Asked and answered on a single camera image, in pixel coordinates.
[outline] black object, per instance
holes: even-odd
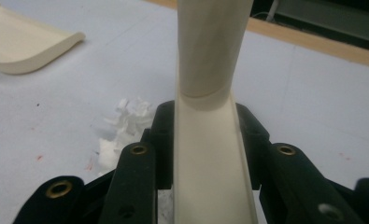
[[[126,147],[117,169],[93,182],[60,176],[33,194],[19,223],[157,223],[157,189],[173,184],[175,103],[157,109],[151,129]],[[268,223],[369,223],[369,178],[355,190],[327,180],[297,147],[271,144],[251,112],[237,105],[252,189]]]

